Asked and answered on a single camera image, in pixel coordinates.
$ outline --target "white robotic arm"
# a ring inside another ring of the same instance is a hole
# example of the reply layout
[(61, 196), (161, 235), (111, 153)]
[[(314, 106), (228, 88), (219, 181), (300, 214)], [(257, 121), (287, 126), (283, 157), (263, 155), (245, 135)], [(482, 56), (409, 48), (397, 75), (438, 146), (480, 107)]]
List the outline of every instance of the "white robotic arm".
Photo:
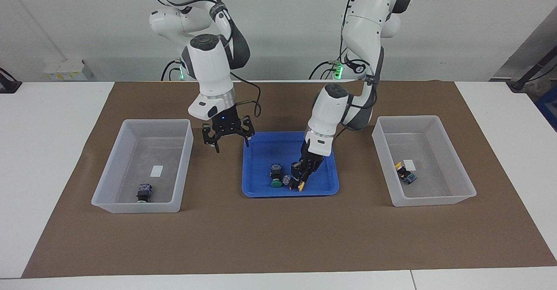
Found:
[[(239, 119), (230, 70), (245, 66), (249, 46), (235, 26), (221, 0), (165, 0), (168, 7), (151, 13), (149, 24), (157, 34), (171, 40), (187, 74), (199, 82), (199, 95), (188, 108), (189, 114), (212, 125), (203, 124), (205, 144), (214, 146), (226, 135), (248, 139), (255, 134), (251, 119)], [(209, 28), (215, 22), (218, 36), (191, 32)]]
[[(377, 100), (376, 87), (383, 65), (384, 52), (380, 38), (396, 34), (400, 28), (400, 18), (396, 14), (404, 12), (411, 1), (349, 0), (346, 21), (342, 24), (342, 40), (346, 42), (349, 53), (358, 59), (344, 64), (363, 64), (360, 68), (362, 74), (365, 73), (364, 88), (360, 96), (348, 94), (341, 86), (331, 84), (319, 92), (306, 129), (301, 158), (291, 167), (291, 189), (294, 187), (301, 190), (309, 175), (317, 170), (323, 157), (331, 153), (338, 123), (353, 131), (368, 125)], [(336, 97), (340, 92), (346, 96)]]

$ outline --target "transparent storage box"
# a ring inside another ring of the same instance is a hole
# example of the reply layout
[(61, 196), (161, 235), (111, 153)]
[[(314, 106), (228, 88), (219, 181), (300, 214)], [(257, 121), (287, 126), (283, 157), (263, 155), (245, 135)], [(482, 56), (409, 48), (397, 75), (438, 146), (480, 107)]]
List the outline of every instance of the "transparent storage box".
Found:
[[(394, 206), (454, 204), (476, 195), (439, 117), (378, 117), (372, 137)], [(395, 169), (405, 160), (417, 177), (409, 185)]]
[[(192, 145), (187, 119), (125, 120), (92, 205), (113, 213), (179, 211)], [(138, 202), (142, 183), (153, 187), (148, 202)]]

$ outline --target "white table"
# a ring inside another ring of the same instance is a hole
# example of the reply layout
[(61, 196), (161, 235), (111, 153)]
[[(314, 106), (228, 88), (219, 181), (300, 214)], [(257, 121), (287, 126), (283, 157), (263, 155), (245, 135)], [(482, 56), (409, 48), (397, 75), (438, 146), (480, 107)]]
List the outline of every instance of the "white table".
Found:
[[(112, 82), (26, 83), (0, 95), (0, 289), (555, 289), (557, 267), (386, 272), (104, 276), (18, 280)], [(557, 254), (557, 133), (524, 94), (458, 82), (509, 179)]]

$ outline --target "blue tray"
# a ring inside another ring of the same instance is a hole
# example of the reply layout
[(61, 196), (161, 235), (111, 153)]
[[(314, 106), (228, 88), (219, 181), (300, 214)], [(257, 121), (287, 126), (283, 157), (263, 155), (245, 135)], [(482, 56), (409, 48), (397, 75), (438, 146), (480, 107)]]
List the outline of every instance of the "blue tray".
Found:
[(244, 146), (242, 191), (249, 197), (293, 197), (333, 195), (339, 190), (335, 156), (329, 157), (308, 179), (304, 191), (290, 190), (286, 186), (271, 186), (271, 165), (282, 165), (284, 175), (290, 175), (290, 165), (300, 159), (304, 132), (257, 132)]

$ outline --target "brown paper mat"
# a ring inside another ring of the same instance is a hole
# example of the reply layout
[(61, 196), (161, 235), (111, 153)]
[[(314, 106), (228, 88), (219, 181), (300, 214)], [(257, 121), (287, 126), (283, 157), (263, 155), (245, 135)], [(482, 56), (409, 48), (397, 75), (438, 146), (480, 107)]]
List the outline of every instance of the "brown paper mat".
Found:
[[(256, 130), (302, 131), (322, 84), (261, 87)], [(346, 87), (359, 93), (361, 82)], [(477, 190), (456, 205), (393, 207), (367, 127), (334, 143), (340, 191), (333, 196), (249, 199), (241, 192), (243, 140), (221, 139), (217, 155), (196, 129), (180, 212), (112, 214), (92, 206), (122, 121), (191, 119), (197, 88), (114, 85), (24, 278), (557, 265), (451, 82), (382, 83), (371, 123), (379, 115), (438, 115)], [(238, 84), (237, 93), (244, 100), (256, 92)]]

